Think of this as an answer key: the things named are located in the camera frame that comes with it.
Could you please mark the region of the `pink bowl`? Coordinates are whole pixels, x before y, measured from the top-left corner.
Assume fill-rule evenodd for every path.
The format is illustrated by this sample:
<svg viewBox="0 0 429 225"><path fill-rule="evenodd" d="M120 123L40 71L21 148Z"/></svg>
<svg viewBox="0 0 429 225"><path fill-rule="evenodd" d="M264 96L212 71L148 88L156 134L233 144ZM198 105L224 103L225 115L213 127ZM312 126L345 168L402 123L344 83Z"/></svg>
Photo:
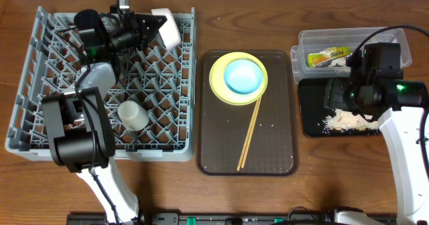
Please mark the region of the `pink bowl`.
<svg viewBox="0 0 429 225"><path fill-rule="evenodd" d="M166 50L175 48L181 42L181 36L172 12L168 8L162 8L152 9L151 14L163 15L167 18L165 24L159 29L159 33Z"/></svg>

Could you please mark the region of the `white wrapper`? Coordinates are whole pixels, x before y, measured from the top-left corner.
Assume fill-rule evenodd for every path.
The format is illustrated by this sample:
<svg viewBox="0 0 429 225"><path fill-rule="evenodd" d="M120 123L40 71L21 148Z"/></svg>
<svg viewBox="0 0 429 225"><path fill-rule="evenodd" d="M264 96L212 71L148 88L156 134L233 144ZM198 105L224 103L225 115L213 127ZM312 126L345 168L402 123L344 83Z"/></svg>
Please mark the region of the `white wrapper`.
<svg viewBox="0 0 429 225"><path fill-rule="evenodd" d="M341 67L346 67L347 66L347 57L341 57L341 58L336 58L333 59L329 62L328 67L331 68L341 68Z"/></svg>

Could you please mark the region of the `orange green snack wrapper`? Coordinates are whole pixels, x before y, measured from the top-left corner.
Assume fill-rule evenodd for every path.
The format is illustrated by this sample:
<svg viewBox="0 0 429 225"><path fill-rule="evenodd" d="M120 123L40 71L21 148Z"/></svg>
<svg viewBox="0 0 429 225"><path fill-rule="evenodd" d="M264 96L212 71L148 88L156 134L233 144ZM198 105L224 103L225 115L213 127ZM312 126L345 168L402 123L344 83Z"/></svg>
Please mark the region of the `orange green snack wrapper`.
<svg viewBox="0 0 429 225"><path fill-rule="evenodd" d="M331 68L328 64L331 60L341 57L349 57L352 51L348 47L331 47L321 52L308 54L307 65L310 68Z"/></svg>

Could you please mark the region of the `rice and peanut scraps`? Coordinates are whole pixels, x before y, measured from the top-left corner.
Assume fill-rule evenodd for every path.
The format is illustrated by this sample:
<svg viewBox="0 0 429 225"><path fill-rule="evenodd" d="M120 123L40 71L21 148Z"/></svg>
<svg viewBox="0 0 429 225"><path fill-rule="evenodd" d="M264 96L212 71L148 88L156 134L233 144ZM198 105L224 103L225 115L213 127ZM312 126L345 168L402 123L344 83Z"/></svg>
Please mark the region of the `rice and peanut scraps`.
<svg viewBox="0 0 429 225"><path fill-rule="evenodd" d="M375 131L379 129L377 121L367 122L363 117L353 115L351 112L334 109L334 114L323 120L326 131Z"/></svg>

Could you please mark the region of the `translucent white cup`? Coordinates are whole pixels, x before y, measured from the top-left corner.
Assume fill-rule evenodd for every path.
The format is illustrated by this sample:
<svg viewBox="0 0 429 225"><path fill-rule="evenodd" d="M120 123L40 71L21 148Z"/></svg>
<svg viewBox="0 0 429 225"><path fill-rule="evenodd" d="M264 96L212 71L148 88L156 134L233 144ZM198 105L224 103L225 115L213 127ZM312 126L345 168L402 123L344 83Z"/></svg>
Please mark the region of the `translucent white cup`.
<svg viewBox="0 0 429 225"><path fill-rule="evenodd" d="M149 123L148 112L132 100L119 105L118 115L123 125L130 131L140 131Z"/></svg>

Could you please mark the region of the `light blue bowl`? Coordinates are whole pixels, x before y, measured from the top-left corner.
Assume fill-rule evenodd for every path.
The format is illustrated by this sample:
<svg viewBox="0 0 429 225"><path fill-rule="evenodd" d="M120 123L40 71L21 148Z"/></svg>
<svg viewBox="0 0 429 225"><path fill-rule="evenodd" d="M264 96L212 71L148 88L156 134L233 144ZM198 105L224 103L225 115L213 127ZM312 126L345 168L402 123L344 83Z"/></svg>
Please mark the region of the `light blue bowl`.
<svg viewBox="0 0 429 225"><path fill-rule="evenodd" d="M235 60L225 68L225 84L237 94L255 92L261 86L262 78L261 69L250 60Z"/></svg>

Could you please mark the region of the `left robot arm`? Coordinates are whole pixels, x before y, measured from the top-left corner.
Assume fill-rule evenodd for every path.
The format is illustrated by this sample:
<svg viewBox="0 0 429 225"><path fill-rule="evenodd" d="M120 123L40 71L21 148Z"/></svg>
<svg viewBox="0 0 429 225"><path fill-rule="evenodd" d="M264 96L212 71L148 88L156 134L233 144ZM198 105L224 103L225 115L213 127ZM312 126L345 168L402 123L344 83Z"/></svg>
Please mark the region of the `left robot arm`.
<svg viewBox="0 0 429 225"><path fill-rule="evenodd" d="M169 48L180 43L174 16L168 8L138 14L129 0L117 0L108 13L79 11L73 23L82 41L80 72L63 92L42 99L50 155L90 186L106 211L106 224L143 224L139 200L115 162L115 135L103 99L120 80L124 51L146 48L157 34Z"/></svg>

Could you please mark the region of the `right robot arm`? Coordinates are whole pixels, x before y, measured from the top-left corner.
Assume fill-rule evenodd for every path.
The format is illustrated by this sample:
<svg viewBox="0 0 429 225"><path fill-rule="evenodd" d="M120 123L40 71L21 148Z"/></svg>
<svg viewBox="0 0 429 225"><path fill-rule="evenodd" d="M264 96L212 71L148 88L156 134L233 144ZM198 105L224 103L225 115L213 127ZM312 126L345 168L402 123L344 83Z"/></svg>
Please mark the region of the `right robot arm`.
<svg viewBox="0 0 429 225"><path fill-rule="evenodd" d="M347 79L328 80L324 106L377 122L397 194L398 224L428 223L428 89L404 80L401 46L374 43L347 59Z"/></svg>

